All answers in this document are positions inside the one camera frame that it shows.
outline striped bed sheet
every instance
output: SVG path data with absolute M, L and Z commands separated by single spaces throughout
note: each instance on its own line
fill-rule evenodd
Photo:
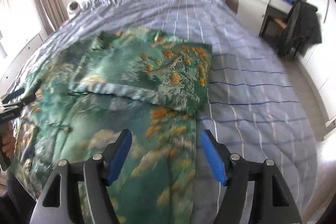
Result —
M 246 160 L 273 159 L 303 213 L 313 194 L 317 170 L 309 121 L 277 55 L 266 42 L 244 30 L 222 0 L 89 0 L 33 54 L 10 90 L 80 37 L 132 26 L 212 45 L 207 98 L 197 114 L 198 136 L 209 129 L 218 142 Z M 199 142 L 197 148 L 190 222 L 206 224 L 213 222 L 225 188 L 214 180 Z M 253 183 L 249 183 L 241 223 L 248 223 L 252 198 Z

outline black jacket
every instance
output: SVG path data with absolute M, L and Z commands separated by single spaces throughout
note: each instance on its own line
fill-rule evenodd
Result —
M 311 45 L 322 43 L 317 10 L 315 6 L 301 0 L 294 3 L 285 20 L 287 27 L 278 45 L 280 57 L 288 54 L 292 47 L 305 55 Z

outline chair leg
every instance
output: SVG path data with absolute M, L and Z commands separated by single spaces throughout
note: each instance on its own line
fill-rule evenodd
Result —
M 270 16 L 268 16 L 268 17 L 266 18 L 265 26 L 264 26 L 264 28 L 262 29 L 262 32 L 261 32 L 261 34 L 260 34 L 261 37 L 264 37 L 265 32 L 266 32 L 266 29 L 267 29 L 268 24 L 269 24 L 269 22 L 271 21 L 271 19 L 272 19 L 272 18 L 271 18 Z

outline hand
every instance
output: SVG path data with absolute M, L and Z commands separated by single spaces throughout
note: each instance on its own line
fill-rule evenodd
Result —
M 12 123 L 8 122 L 5 126 L 4 124 L 1 126 L 1 130 L 4 130 L 5 136 L 1 138 L 2 141 L 2 152 L 6 153 L 7 157 L 10 157 L 14 154 L 15 149 L 15 138 L 13 136 L 13 128 Z

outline dark pants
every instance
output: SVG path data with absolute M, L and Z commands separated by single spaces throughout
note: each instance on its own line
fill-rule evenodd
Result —
M 7 193 L 0 197 L 0 223 L 29 224 L 35 204 L 16 177 L 7 172 Z

